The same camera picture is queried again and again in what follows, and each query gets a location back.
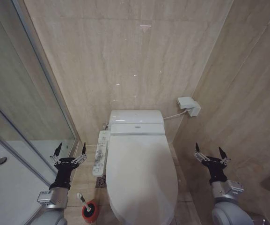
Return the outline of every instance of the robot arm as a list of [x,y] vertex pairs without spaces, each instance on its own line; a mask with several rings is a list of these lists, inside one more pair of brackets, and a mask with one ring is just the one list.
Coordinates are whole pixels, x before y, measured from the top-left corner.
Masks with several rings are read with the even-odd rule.
[[237,196],[244,191],[243,185],[239,182],[228,180],[223,169],[226,168],[229,159],[226,153],[219,147],[222,157],[214,158],[205,156],[199,150],[196,143],[196,159],[209,169],[215,207],[212,210],[212,219],[215,225],[254,225],[251,217],[238,205]]
[[86,143],[83,146],[82,154],[77,157],[58,159],[62,143],[56,148],[51,158],[54,160],[54,166],[58,169],[55,181],[50,185],[48,191],[41,191],[37,202],[43,208],[44,213],[36,218],[31,225],[67,225],[64,218],[64,209],[67,207],[68,191],[70,189],[70,176],[74,169],[83,163],[86,156]]

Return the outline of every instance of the beige wall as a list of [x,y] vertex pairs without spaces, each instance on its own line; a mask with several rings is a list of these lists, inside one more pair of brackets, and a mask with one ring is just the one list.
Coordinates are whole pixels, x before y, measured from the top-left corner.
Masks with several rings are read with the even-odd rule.
[[212,224],[213,201],[195,142],[227,152],[228,178],[246,188],[241,206],[270,220],[270,0],[233,2],[193,97],[201,113],[183,118],[174,147],[202,224]]
[[[232,0],[25,4],[82,141],[96,144],[111,110],[180,112],[176,98],[192,95]],[[165,122],[169,142],[181,119]]]

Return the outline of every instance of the toilet brush handle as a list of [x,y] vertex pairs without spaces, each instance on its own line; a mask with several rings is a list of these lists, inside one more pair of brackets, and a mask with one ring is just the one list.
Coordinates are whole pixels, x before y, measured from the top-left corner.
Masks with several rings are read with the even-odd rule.
[[87,205],[87,202],[85,201],[85,198],[83,197],[83,195],[81,193],[77,193],[77,197],[78,197],[78,199],[81,200],[81,202],[84,204],[87,211],[89,212],[91,210],[91,208]]

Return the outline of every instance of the toilet tank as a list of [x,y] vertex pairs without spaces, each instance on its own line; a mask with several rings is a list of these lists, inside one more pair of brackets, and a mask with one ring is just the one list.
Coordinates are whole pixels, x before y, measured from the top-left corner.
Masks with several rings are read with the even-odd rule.
[[111,135],[164,135],[159,110],[113,110],[109,119]]

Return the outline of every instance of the wall outlet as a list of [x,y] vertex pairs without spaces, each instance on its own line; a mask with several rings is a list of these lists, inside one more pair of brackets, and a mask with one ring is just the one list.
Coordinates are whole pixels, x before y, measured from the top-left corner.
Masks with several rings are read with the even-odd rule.
[[198,102],[194,101],[191,97],[178,97],[177,103],[181,109],[187,109],[191,117],[197,116],[201,109]]

